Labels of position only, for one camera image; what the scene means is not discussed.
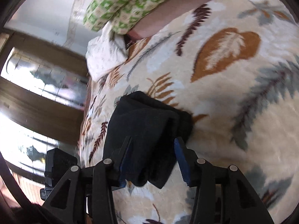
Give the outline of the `black pants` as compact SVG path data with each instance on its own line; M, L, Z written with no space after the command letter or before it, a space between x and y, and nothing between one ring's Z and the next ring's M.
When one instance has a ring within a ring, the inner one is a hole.
M193 130L191 114L155 100L141 91L122 96L107 127L103 158L111 158L125 138L133 139L126 180L161 189L176 163L174 141L187 142Z

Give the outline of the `wooden glass cabinet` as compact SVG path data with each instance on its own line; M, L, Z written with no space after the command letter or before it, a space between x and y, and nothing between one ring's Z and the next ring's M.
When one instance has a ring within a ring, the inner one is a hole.
M83 56L1 32L1 153L13 171L43 183L49 150L78 156L87 81Z

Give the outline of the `leaf pattern plush blanket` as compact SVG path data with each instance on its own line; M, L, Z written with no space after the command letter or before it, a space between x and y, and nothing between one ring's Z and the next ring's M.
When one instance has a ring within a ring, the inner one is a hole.
M83 167L103 158L120 98L142 91L189 112L187 146L238 166L275 223L298 205L298 24L282 1L209 1L136 43L89 90Z

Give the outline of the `white floral pillow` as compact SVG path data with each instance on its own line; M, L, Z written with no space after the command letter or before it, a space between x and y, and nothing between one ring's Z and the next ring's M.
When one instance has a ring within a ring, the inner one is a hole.
M124 37L112 30L107 22L101 35L90 40L87 46L86 60L91 79L98 82L115 67L124 63L128 52Z

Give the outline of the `green patterned folded quilt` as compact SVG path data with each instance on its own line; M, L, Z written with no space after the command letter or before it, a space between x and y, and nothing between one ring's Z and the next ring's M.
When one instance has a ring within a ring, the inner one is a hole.
M98 32L107 22L112 30L124 35L139 20L166 0L92 0L83 18L83 25Z

